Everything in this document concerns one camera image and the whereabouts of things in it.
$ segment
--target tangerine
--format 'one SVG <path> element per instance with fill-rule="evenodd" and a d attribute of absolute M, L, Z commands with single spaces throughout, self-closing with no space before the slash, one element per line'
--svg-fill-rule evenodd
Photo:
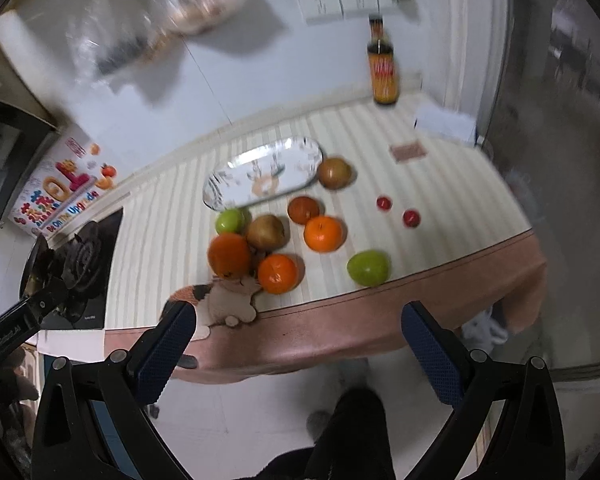
<path fill-rule="evenodd" d="M 223 280 L 238 280 L 251 270 L 251 250 L 244 236 L 222 233 L 206 251 L 209 266 Z"/>
<path fill-rule="evenodd" d="M 311 218 L 320 215 L 320 205 L 309 196 L 297 196 L 289 202 L 286 213 L 296 224 L 305 225 Z"/>
<path fill-rule="evenodd" d="M 344 242 L 340 220 L 332 216 L 316 216 L 304 226 L 304 243 L 317 253 L 335 251 Z"/>
<path fill-rule="evenodd" d="M 298 266 L 284 254 L 270 254 L 258 266 L 258 281 L 269 294 L 284 294 L 298 284 Z"/>

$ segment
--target countertop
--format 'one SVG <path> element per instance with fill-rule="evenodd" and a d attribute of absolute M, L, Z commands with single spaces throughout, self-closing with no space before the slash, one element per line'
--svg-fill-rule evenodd
<path fill-rule="evenodd" d="M 308 111 L 240 136 L 220 135 L 215 145 L 189 149 L 189 156 L 163 165 L 116 203 L 124 216 L 110 275 L 106 330 L 154 326 L 174 291 L 211 280 L 206 248 L 215 235 L 216 213 L 202 201 L 206 176 L 231 156 L 288 136 L 311 137 L 326 155 L 343 156 L 357 179 L 338 192 L 314 184 L 253 206 L 251 215 L 285 215 L 293 197 L 309 194 L 322 200 L 327 214 L 345 221 L 348 237 L 334 253 L 318 254 L 304 245 L 300 227 L 292 224 L 282 252 L 298 254 L 306 275 L 288 294 L 257 295 L 260 312 L 359 290 L 346 271 L 347 260 L 358 251 L 386 251 L 392 260 L 390 279 L 399 280 L 529 230 L 509 188 L 480 150 L 413 129 L 416 108 L 427 101 L 428 96 L 414 92 L 402 95 L 393 108 L 359 100 Z M 389 147 L 416 140 L 427 155 L 396 163 Z M 376 208 L 381 194 L 394 200 L 388 213 Z M 422 215 L 416 229 L 402 224 L 407 208 Z"/>

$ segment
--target green apple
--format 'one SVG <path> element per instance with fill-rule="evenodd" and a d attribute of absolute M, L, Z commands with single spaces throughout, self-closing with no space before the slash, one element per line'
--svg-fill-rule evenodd
<path fill-rule="evenodd" d="M 244 227 L 244 212 L 242 209 L 226 209 L 216 219 L 216 232 L 239 233 Z"/>
<path fill-rule="evenodd" d="M 378 286 L 389 278 L 390 267 L 386 254 L 371 249 L 354 254 L 347 263 L 347 272 L 359 285 Z"/>

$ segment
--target white plate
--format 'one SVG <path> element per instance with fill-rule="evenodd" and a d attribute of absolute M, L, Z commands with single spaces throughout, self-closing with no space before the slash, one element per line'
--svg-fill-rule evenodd
<path fill-rule="evenodd" d="M 277 140 L 216 168 L 202 188 L 202 200 L 215 211 L 270 200 L 307 186 L 321 162 L 322 152 L 315 140 Z"/>

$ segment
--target sauce bottle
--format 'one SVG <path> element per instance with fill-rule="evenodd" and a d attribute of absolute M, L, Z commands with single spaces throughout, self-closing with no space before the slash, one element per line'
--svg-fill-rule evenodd
<path fill-rule="evenodd" d="M 371 70 L 371 88 L 379 105 L 394 105 L 398 100 L 398 80 L 395 73 L 394 46 L 384 36 L 382 16 L 369 16 L 371 41 L 366 47 Z"/>

